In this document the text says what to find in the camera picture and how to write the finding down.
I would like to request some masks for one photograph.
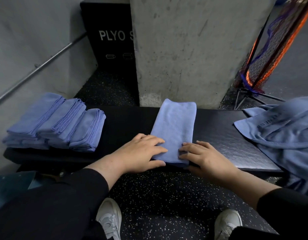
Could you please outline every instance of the sneaker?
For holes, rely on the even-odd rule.
[[[121,229],[122,214],[115,200],[111,198],[104,199],[98,209],[96,221],[102,225],[107,239],[113,237],[114,240],[121,240],[119,232]]]
[[[215,220],[214,240],[228,240],[237,226],[242,226],[239,213],[231,209],[222,211]]]

